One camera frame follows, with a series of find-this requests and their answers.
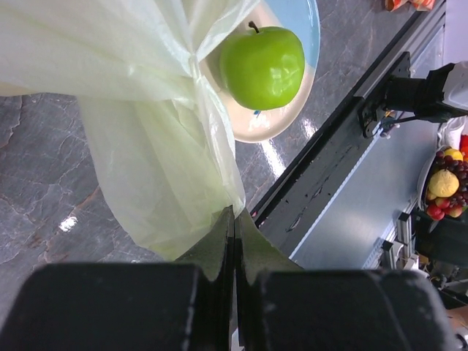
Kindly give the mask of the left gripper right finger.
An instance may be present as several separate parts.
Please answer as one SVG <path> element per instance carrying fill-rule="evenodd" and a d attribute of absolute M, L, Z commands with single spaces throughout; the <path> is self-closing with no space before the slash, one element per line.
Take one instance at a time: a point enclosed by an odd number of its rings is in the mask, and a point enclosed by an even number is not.
<path fill-rule="evenodd" d="M 406 270 L 303 269 L 249 212 L 235 221 L 238 335 L 245 350 L 457 350 L 436 290 Z"/>

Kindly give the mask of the green fake apple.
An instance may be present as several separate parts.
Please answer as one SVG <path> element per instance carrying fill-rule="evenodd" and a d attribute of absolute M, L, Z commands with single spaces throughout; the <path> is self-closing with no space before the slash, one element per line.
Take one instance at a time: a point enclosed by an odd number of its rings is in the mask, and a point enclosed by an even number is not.
<path fill-rule="evenodd" d="M 242 107 L 273 110 L 300 90 L 306 59 L 300 39 L 289 29 L 259 27 L 231 34 L 222 44 L 219 71 L 224 88 Z"/>

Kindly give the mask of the light green plastic bag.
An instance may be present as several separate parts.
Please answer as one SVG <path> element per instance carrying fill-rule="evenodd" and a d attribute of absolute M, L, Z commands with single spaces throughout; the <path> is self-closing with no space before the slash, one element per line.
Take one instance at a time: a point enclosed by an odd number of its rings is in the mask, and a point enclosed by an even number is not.
<path fill-rule="evenodd" d="M 174 260 L 240 214 L 227 108 L 205 58 L 255 1 L 3 1 L 1 94 L 75 96 L 97 180 L 138 245 Z"/>

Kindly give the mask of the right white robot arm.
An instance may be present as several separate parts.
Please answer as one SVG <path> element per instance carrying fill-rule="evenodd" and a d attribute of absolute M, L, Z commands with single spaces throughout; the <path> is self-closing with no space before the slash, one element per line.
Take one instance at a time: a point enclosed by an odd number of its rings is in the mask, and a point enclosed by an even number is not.
<path fill-rule="evenodd" d="M 383 106 L 412 113 L 399 123 L 428 121 L 445 123 L 467 115 L 467 62 L 449 63 L 432 70 L 424 79 L 393 78 L 385 89 Z"/>

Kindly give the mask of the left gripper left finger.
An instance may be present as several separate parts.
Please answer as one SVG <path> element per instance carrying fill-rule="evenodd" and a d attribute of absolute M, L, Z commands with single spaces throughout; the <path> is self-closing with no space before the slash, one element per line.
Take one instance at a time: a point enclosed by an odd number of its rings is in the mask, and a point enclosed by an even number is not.
<path fill-rule="evenodd" d="M 234 214 L 171 263 L 60 263 L 24 282 L 3 350 L 228 350 Z"/>

